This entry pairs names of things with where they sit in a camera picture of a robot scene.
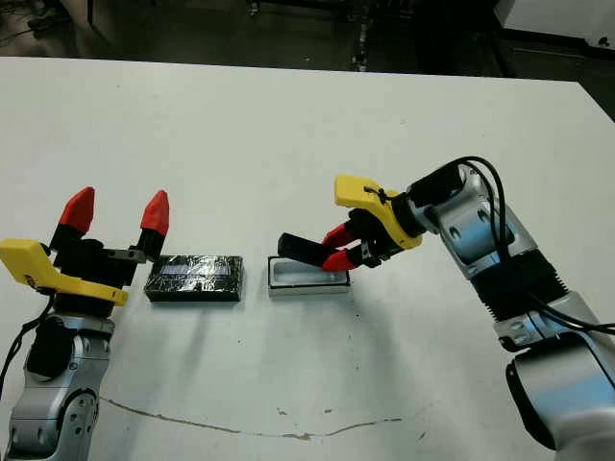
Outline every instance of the white wall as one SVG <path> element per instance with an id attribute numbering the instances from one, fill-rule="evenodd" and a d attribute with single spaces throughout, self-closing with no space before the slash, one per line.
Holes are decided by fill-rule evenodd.
<path id="1" fill-rule="evenodd" d="M 615 42 L 615 0 L 501 0 L 495 13 L 506 29 Z"/>

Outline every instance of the black cable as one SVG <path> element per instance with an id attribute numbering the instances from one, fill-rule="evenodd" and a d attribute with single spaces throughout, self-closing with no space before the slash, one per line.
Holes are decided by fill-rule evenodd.
<path id="1" fill-rule="evenodd" d="M 479 170 L 479 168 L 477 168 L 476 165 L 471 163 L 473 161 L 476 163 L 480 163 L 481 165 L 486 167 L 487 170 L 489 170 L 489 173 L 493 177 L 493 181 L 496 184 L 496 189 L 498 191 L 498 199 L 499 199 L 498 200 L 499 201 L 499 213 L 498 214 L 500 216 L 500 225 L 499 225 L 500 227 L 499 236 L 500 237 L 499 238 L 496 236 L 498 233 L 495 230 L 495 207 L 494 207 L 495 198 L 493 196 L 493 187 L 491 186 L 491 183 L 489 182 L 489 180 Z M 489 220 L 490 220 L 491 230 L 492 230 L 492 234 L 494 238 L 494 245 L 496 246 L 496 250 L 498 251 L 498 256 L 500 257 L 500 259 L 509 258 L 510 252 L 508 251 L 508 244 L 506 243 L 506 200 L 504 198 L 504 186 L 502 184 L 502 179 L 500 178 L 500 175 L 498 174 L 498 170 L 496 170 L 496 168 L 486 159 L 482 157 L 476 157 L 476 156 L 461 157 L 453 161 L 450 161 L 445 166 L 450 166 L 450 165 L 470 166 L 472 169 L 474 169 L 477 172 L 477 174 L 482 179 L 482 182 L 485 184 L 485 187 L 487 189 L 487 195 L 489 198 L 489 206 L 491 207 L 490 212 L 489 212 Z"/>
<path id="2" fill-rule="evenodd" d="M 559 323 L 563 327 L 573 329 L 576 331 L 596 331 L 598 333 L 610 334 L 615 336 L 615 329 L 611 327 L 615 324 L 590 324 L 581 319 L 577 319 L 563 312 L 553 309 L 548 304 L 536 298 L 533 294 L 528 292 L 528 296 L 538 305 L 538 310 L 541 311 L 546 317 L 549 317 L 554 322 Z"/>
<path id="3" fill-rule="evenodd" d="M 498 252 L 498 256 L 500 257 L 500 259 L 504 259 L 506 253 L 504 252 L 504 249 L 502 248 L 502 239 L 498 237 L 497 232 L 496 232 L 496 213 L 494 212 L 494 209 L 496 206 L 495 206 L 495 197 L 493 196 L 493 187 L 491 186 L 491 183 L 489 182 L 489 180 L 473 163 L 469 161 L 464 161 L 461 164 L 469 166 L 474 171 L 476 171 L 477 174 L 482 179 L 482 182 L 484 183 L 487 189 L 487 199 L 489 201 L 489 226 L 491 228 L 491 236 L 493 237 L 493 243 Z"/>
<path id="4" fill-rule="evenodd" d="M 7 375 L 7 371 L 9 370 L 9 366 L 11 365 L 12 360 L 15 358 L 15 356 L 21 349 L 21 342 L 22 342 L 24 335 L 28 331 L 31 331 L 34 328 L 38 327 L 40 323 L 43 320 L 45 320 L 45 317 L 49 313 L 49 310 L 51 310 L 51 307 L 54 305 L 54 299 L 55 299 L 55 293 L 51 293 L 49 295 L 49 301 L 47 302 L 47 305 L 45 306 L 43 311 L 40 313 L 40 315 L 36 317 L 34 320 L 26 324 L 23 324 L 21 326 L 21 330 L 17 334 L 17 337 L 12 341 L 11 348 L 9 349 L 9 353 L 7 354 L 7 358 L 5 359 L 4 365 L 2 367 L 2 373 L 0 373 L 0 399 L 2 399 L 2 390 L 4 388 L 4 378 Z"/>
<path id="5" fill-rule="evenodd" d="M 26 29 L 25 31 L 17 32 L 15 34 L 10 35 L 10 36 L 5 36 L 4 38 L 0 38 L 0 48 L 4 48 L 6 46 L 9 46 L 12 43 L 12 40 L 16 36 L 22 36 L 24 34 L 28 34 L 29 32 L 34 32 L 34 29 Z"/>

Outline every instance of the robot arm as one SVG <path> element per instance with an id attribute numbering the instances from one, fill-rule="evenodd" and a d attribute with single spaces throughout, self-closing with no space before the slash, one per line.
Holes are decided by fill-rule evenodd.
<path id="1" fill-rule="evenodd" d="M 506 367 L 506 381 L 527 431 L 554 449 L 557 461 L 612 459 L 613 330 L 597 325 L 504 200 L 504 208 L 498 206 L 490 183 L 470 160 L 477 158 L 451 162 L 401 194 L 370 180 L 339 177 L 335 201 L 356 208 L 350 220 L 323 244 L 283 234 L 279 253 L 325 270 L 375 267 L 418 246 L 423 233 L 439 234 L 494 317 L 501 345 L 517 353 Z M 333 248 L 355 239 L 361 243 L 351 249 Z"/>
<path id="2" fill-rule="evenodd" d="M 108 317 L 115 305 L 128 300 L 121 288 L 131 284 L 137 264 L 160 255 L 169 215 L 164 191 L 145 208 L 139 241 L 128 250 L 108 250 L 97 240 L 82 239 L 93 206 L 94 189 L 76 194 L 49 247 L 34 240 L 0 242 L 0 259 L 15 281 L 50 297 L 45 311 L 24 325 L 13 342 L 2 372 L 4 381 L 21 336 L 37 328 L 24 366 L 23 393 L 12 410 L 5 461 L 87 460 L 99 387 L 110 359 L 114 324 Z M 56 252 L 53 266 L 50 250 Z"/>

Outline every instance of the floor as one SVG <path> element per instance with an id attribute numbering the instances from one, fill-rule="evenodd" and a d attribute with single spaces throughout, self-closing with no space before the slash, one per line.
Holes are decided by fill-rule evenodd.
<path id="1" fill-rule="evenodd" d="M 411 20 L 371 25 L 369 71 L 578 81 L 615 119 L 615 58 L 507 34 L 483 11 L 443 17 L 446 0 L 405 1 L 414 1 Z M 41 4 L 0 0 L 0 56 L 354 69 L 359 21 L 336 12 L 262 4 L 251 16 L 245 0 L 94 0 L 92 28 L 86 0 L 62 2 L 71 22 L 13 36 Z"/>

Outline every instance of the brown stain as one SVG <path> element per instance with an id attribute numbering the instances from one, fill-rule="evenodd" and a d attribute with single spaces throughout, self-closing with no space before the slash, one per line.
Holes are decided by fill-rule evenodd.
<path id="1" fill-rule="evenodd" d="M 314 434 L 308 434 L 307 432 L 305 432 L 303 435 L 300 435 L 300 434 L 282 434 L 281 437 L 284 437 L 284 439 L 297 439 L 297 440 L 303 440 L 305 442 L 309 442 L 313 435 Z"/>
<path id="2" fill-rule="evenodd" d="M 368 426 L 374 426 L 374 425 L 381 425 L 381 424 L 386 424 L 386 423 L 399 423 L 402 422 L 404 420 L 404 418 L 384 418 L 381 420 L 375 420 L 375 421 L 370 421 L 367 423 L 357 423 L 354 425 L 346 425 L 344 427 L 339 428 L 338 430 L 334 430 L 333 432 L 326 432 L 326 433 L 310 433 L 310 432 L 304 432 L 303 434 L 300 433 L 286 433 L 286 434 L 267 434 L 264 432 L 249 432 L 249 431 L 243 431 L 243 430 L 239 430 L 239 429 L 231 429 L 229 427 L 224 427 L 222 425 L 206 425 L 204 423 L 197 423 L 194 421 L 190 421 L 190 420 L 183 420 L 180 418 L 171 418 L 169 416 L 165 416 L 165 415 L 161 415 L 159 414 L 154 414 L 154 413 L 150 413 L 144 410 L 139 410 L 137 408 L 132 408 L 131 406 L 125 405 L 123 403 L 118 403 L 115 400 L 111 400 L 111 399 L 106 399 L 104 397 L 100 397 L 101 400 L 105 401 L 106 403 L 115 406 L 117 408 L 120 408 L 124 411 L 128 411 L 130 413 L 134 413 L 136 415 L 139 416 L 143 416 L 146 418 L 153 418 L 159 421 L 163 421 L 163 422 L 167 422 L 167 423 L 175 423 L 178 425 L 190 425 L 192 427 L 200 427 L 202 429 L 211 429 L 211 430 L 219 430 L 222 432 L 227 432 L 229 434 L 235 434 L 235 435 L 246 435 L 246 436 L 251 436 L 251 437 L 269 437 L 269 438 L 284 438 L 284 439 L 295 439 L 295 440 L 300 440 L 302 442 L 309 442 L 311 441 L 313 438 L 325 438 L 325 437 L 333 437 L 337 434 L 341 434 L 343 432 L 346 432 L 348 430 L 353 430 L 353 429 L 357 429 L 360 427 L 368 427 Z M 429 408 L 431 408 L 432 406 L 435 405 L 435 402 L 430 403 L 429 405 L 424 406 L 423 408 L 421 408 L 419 411 L 417 411 L 410 419 L 416 419 L 418 418 L 419 415 L 421 415 L 422 413 L 424 413 L 425 411 L 427 411 Z M 332 410 L 330 408 L 328 408 L 327 410 L 325 410 L 326 413 L 331 412 Z"/>
<path id="3" fill-rule="evenodd" d="M 221 425 L 206 425 L 204 423 L 195 423 L 189 420 L 181 420 L 179 418 L 170 418 L 168 416 L 161 415 L 160 413 L 158 415 L 155 415 L 154 413 L 148 413 L 147 411 L 137 410 L 136 408 L 123 405 L 111 399 L 105 399 L 104 397 L 101 397 L 101 400 L 104 400 L 105 402 L 110 403 L 111 405 L 116 406 L 117 408 L 121 408 L 122 410 L 130 411 L 131 413 L 135 413 L 137 415 L 145 416 L 148 418 L 156 418 L 157 420 L 168 421 L 169 423 L 178 423 L 180 425 L 193 425 L 195 427 L 202 427 L 203 429 L 221 430 L 222 432 L 229 432 L 230 434 L 240 434 L 241 433 L 240 430 L 229 429 L 228 427 L 223 427 Z"/>

